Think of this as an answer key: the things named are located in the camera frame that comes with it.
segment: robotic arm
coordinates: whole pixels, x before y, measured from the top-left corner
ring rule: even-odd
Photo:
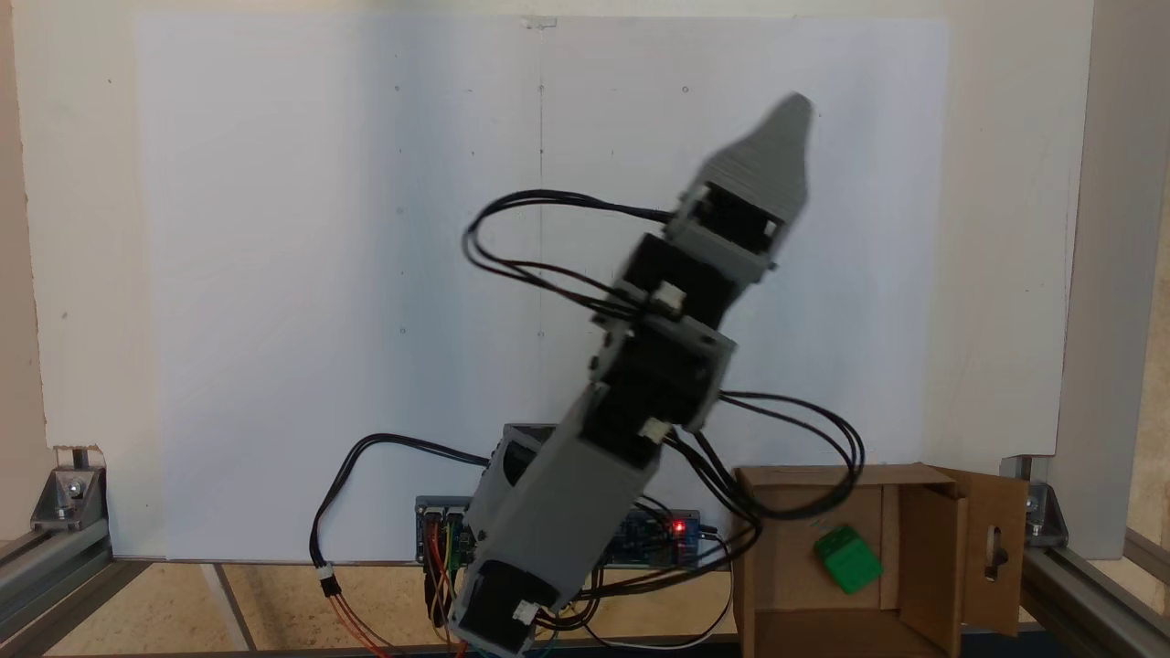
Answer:
[[[455,635],[521,657],[537,611],[560,610],[581,589],[672,427],[702,429],[735,349],[718,331],[723,316],[771,268],[804,208],[811,117],[804,96],[784,100],[708,158],[662,235],[634,248],[613,283],[620,299],[607,300],[634,311],[593,317],[606,334],[585,390],[530,464],[519,444],[501,446],[480,480],[464,518],[476,557],[448,619]]]

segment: cardboard box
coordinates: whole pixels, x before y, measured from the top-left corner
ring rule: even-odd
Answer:
[[[741,468],[769,507],[810,501],[841,467]],[[1027,482],[924,464],[874,465],[853,495],[819,519],[766,521],[735,569],[744,658],[949,656],[963,623],[1017,633]],[[842,525],[882,562],[882,576],[847,595],[813,553]]]

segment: cable connector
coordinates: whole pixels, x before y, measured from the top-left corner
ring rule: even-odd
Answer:
[[[321,591],[325,592],[325,598],[342,594],[342,585],[333,576],[333,563],[326,562],[323,567],[317,567],[317,580],[321,581]]]
[[[541,606],[531,601],[521,599],[516,604],[516,609],[512,610],[512,619],[524,624],[525,626],[532,625],[532,619],[536,618],[536,614],[541,610]]]

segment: white connector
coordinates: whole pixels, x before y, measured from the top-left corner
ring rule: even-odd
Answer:
[[[536,618],[536,614],[539,610],[541,606],[531,601],[521,601],[516,604],[516,610],[512,610],[512,619],[516,619],[526,626],[532,623],[532,619]]]
[[[682,310],[682,301],[686,299],[687,293],[683,293],[682,288],[666,281],[659,285],[658,290],[654,290],[654,301],[662,302],[675,311]]]
[[[659,420],[658,418],[647,418],[646,423],[642,425],[642,430],[638,432],[639,437],[646,437],[647,439],[661,444],[662,439],[670,433],[670,424],[666,420]]]

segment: red wire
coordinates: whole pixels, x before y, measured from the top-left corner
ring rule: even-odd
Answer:
[[[345,626],[345,630],[349,631],[351,636],[353,636],[353,639],[358,640],[358,643],[362,644],[362,646],[364,646],[367,651],[370,651],[378,658],[393,658],[385,651],[378,649],[374,645],[373,640],[370,639],[370,637],[366,636],[365,632],[363,632],[359,628],[357,628],[357,624],[352,621],[352,618],[350,618],[349,615],[345,614],[343,609],[339,606],[340,604],[337,602],[336,597],[330,596],[329,603],[333,606],[333,614],[337,615],[337,619],[342,623],[343,626]]]
[[[370,639],[370,642],[373,642],[373,640],[376,640],[376,639],[377,639],[378,642],[380,642],[380,643],[381,643],[381,645],[380,645],[380,646],[384,646],[384,647],[386,647],[386,649],[390,649],[390,650],[392,650],[392,651],[398,651],[398,647],[397,647],[397,646],[394,646],[394,644],[393,644],[392,642],[390,642],[390,640],[387,640],[386,638],[384,638],[384,637],[381,637],[380,635],[378,635],[378,633],[377,633],[377,632],[376,632],[376,631],[374,631],[374,630],[373,630],[373,629],[372,629],[372,628],[370,626],[370,624],[365,623],[365,621],[364,621],[364,619],[362,619],[362,617],[359,617],[359,616],[358,616],[358,614],[353,611],[353,606],[352,606],[352,605],[350,605],[350,602],[349,602],[349,601],[345,601],[345,595],[343,595],[343,594],[339,594],[339,595],[337,595],[337,601],[338,601],[338,603],[340,603],[340,604],[342,604],[342,609],[343,609],[343,610],[345,610],[346,612],[349,612],[349,616],[350,616],[350,619],[352,619],[352,621],[353,621],[353,623],[355,623],[355,624],[356,624],[356,625],[357,625],[357,626],[358,626],[358,628],[359,628],[360,630],[365,631],[365,636],[366,636],[366,637],[367,637],[367,638]]]
[[[442,558],[442,555],[439,554],[439,526],[438,525],[434,526],[433,532],[431,533],[431,554],[434,555],[435,564],[439,568],[439,570],[442,571],[442,582],[443,582],[445,585],[447,585],[447,591],[454,598],[454,596],[455,596],[455,588],[450,587],[450,580],[447,577],[447,563]],[[435,599],[438,599],[438,598],[439,598],[439,592],[435,592]],[[446,636],[447,636],[447,653],[449,654],[450,653],[450,629],[447,628],[447,624],[443,624],[442,625],[442,630],[443,630],[443,633],[446,633]]]

